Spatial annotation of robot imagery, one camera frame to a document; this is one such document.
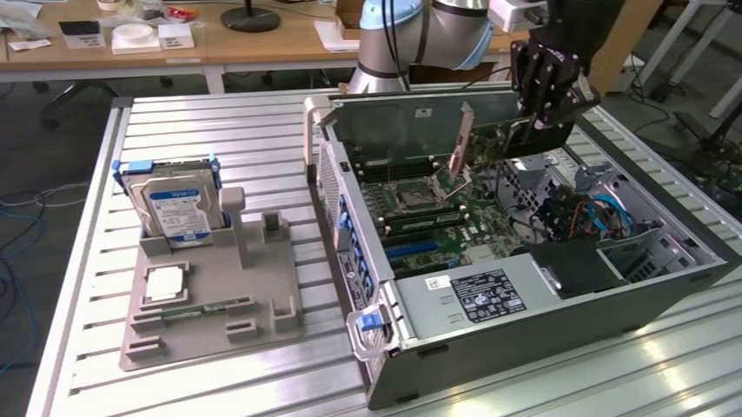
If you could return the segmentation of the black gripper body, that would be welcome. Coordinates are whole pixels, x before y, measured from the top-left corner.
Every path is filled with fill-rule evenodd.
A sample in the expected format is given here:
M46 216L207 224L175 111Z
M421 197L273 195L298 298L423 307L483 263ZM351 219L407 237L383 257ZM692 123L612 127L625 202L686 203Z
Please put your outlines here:
M577 55L585 76L590 76L593 59L605 45L625 1L549 1L546 25L530 30L530 43Z

